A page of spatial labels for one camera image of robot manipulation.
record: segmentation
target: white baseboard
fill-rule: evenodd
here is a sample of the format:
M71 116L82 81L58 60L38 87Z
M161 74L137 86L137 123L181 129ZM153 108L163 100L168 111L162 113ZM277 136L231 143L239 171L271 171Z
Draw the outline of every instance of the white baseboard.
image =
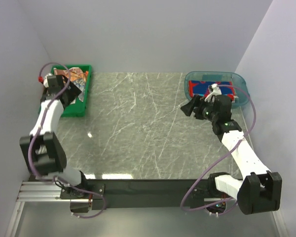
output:
M273 211L273 216L278 231L278 237L289 237L290 235L288 234L281 209L279 209L278 211Z

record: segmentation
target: red and blue package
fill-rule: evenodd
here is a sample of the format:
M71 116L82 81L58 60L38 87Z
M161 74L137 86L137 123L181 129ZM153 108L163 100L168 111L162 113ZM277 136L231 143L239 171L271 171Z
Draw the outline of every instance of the red and blue package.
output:
M210 92L208 87L212 84L218 85L232 85L231 81L199 81L199 80L189 80L188 90L190 97L194 95L207 96ZM232 87L220 87L222 94L229 96L232 101L236 97L236 92Z

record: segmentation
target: gray marble surface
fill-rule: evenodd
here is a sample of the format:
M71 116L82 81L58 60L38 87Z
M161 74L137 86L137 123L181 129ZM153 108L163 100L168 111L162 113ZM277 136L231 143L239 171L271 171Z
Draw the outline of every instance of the gray marble surface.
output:
M197 178L227 152L210 122L186 117L184 73L95 73L86 116L61 118L68 164L88 177ZM233 119L245 129L241 109ZM228 157L211 171L241 178Z

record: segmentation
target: green tray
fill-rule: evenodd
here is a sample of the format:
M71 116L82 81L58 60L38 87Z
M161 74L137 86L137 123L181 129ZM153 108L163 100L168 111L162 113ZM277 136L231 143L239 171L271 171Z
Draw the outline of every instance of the green tray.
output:
M88 98L88 91L89 91L89 85L91 80L91 74L92 74L92 67L91 65L74 65L74 64L68 64L66 65L67 68L81 68L82 71L85 73L88 71L88 77L87 77L87 83L85 85L85 91L84 91L84 99L83 102L81 102L79 99L75 100L75 103L72 105L69 105L65 108L65 111L61 115L61 117L83 117L85 115L85 109L87 108L87 98ZM54 68L64 70L65 68L59 65L54 65L51 68L51 73L54 74Z

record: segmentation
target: translucent blue bin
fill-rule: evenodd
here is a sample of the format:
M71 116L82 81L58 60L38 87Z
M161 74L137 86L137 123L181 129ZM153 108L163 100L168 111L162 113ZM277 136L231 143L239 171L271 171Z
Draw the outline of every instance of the translucent blue bin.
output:
M207 72L207 71L194 71L190 72L186 75L184 80L184 92L185 96L188 100L192 98L189 95L189 80L197 80L197 81L230 81L232 85L237 86L243 89L247 94L250 96L246 81L243 79L242 76L236 73L227 73L227 72ZM232 103L232 107L239 107L243 106L248 103L249 99L239 90L235 89L236 98L235 102Z

